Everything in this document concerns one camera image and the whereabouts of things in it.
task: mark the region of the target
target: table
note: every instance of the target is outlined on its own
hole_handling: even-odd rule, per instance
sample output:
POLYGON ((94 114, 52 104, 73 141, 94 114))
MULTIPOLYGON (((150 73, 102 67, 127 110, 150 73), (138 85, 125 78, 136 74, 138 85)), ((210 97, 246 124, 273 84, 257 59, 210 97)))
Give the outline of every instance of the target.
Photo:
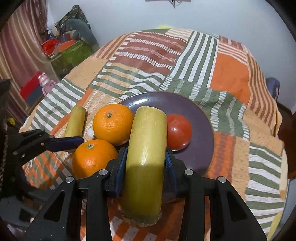
MULTIPOLYGON (((241 43, 188 29, 153 29, 113 39, 75 67, 35 108, 21 130, 45 128, 62 137, 76 105, 88 111, 84 138, 92 139, 97 110, 146 91, 169 91, 198 104, 210 120, 215 152, 206 176, 225 176, 245 200, 266 235, 282 214, 287 157, 276 138, 281 115, 250 51, 241 43)), ((55 188, 72 175, 71 154, 43 153, 23 168, 37 187, 55 188)), ((113 240, 176 240, 183 200, 165 204, 159 222, 130 227, 118 199, 109 200, 113 240)), ((81 239, 85 239, 83 201, 81 239)), ((209 211, 206 235, 209 238, 209 211)))

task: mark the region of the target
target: striped fabric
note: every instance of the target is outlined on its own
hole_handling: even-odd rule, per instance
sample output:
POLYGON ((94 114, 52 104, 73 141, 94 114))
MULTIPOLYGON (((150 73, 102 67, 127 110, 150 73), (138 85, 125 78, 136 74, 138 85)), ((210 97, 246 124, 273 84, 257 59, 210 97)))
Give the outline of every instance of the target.
MULTIPOLYGON (((281 119, 264 76, 245 46, 193 30, 144 30, 110 41, 83 66, 81 83, 80 79, 75 79, 76 84, 71 82, 71 74, 59 82, 29 118, 30 129, 44 128, 63 137, 71 109, 80 104, 88 111, 83 137, 90 140, 94 137, 94 115, 102 106, 147 91, 169 91, 189 98, 213 127, 215 151, 206 176, 225 176, 268 234, 275 215, 284 206, 280 184, 286 180, 281 170, 286 160, 283 144, 275 138, 281 119), (88 68, 95 60, 101 66, 99 72, 88 68), (87 78, 94 72, 95 78, 87 78)), ((71 160, 68 152, 45 152, 24 170, 32 185, 54 188, 72 175, 71 160)), ((114 241, 178 239, 183 200, 164 204, 161 220, 146 228, 124 222, 117 199, 108 200, 108 207, 114 241)), ((86 240, 85 208, 86 200, 82 205, 81 240, 86 240)), ((209 216, 207 202, 206 233, 209 216)))

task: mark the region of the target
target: wooden floor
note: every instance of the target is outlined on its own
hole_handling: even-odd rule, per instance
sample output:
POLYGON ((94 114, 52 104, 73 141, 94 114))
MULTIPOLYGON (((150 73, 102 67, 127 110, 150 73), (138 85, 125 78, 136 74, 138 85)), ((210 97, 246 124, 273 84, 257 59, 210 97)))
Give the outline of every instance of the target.
POLYGON ((279 129, 279 138, 285 143, 288 157, 288 178, 296 176, 296 115, 292 116, 290 110, 278 104, 283 117, 279 129))

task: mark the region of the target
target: silver rivet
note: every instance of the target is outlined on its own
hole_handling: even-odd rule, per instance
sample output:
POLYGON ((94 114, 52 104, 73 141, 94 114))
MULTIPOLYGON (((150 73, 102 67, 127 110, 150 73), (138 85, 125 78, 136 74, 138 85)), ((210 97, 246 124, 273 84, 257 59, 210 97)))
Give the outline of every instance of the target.
POLYGON ((106 169, 102 169, 99 171, 99 174, 102 176, 106 175, 107 173, 108 173, 108 171, 106 169))
POLYGON ((66 178, 67 183, 71 183, 73 181, 74 181, 74 177, 72 177, 72 176, 66 178))
POLYGON ((191 169, 186 169, 185 170, 185 174, 186 175, 192 175, 193 174, 193 171, 191 169))
POLYGON ((221 183, 225 183, 227 179, 225 177, 218 177, 218 181, 221 183))

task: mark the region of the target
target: sugarcane piece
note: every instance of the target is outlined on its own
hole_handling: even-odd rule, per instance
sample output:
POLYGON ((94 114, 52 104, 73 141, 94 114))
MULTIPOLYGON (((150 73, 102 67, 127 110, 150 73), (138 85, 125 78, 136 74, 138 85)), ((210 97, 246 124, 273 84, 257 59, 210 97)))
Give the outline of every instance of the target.
POLYGON ((64 137, 81 136, 85 117, 86 110, 80 105, 75 105, 70 112, 70 118, 66 127, 64 137))
POLYGON ((150 226, 161 216, 167 142, 166 114, 138 108, 131 130, 122 194, 122 214, 133 226, 150 226))

